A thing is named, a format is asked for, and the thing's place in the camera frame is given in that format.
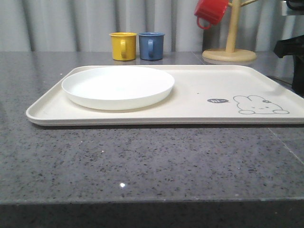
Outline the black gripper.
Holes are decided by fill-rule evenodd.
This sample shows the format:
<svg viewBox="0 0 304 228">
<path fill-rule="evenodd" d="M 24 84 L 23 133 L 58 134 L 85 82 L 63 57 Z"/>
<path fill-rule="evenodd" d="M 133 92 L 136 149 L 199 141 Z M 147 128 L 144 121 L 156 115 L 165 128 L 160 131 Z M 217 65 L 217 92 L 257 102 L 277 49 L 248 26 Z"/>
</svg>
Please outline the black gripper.
<svg viewBox="0 0 304 228">
<path fill-rule="evenodd" d="M 304 94 L 304 36 L 277 41 L 274 53 L 279 57 L 293 56 L 294 74 L 292 89 L 299 95 Z"/>
</svg>

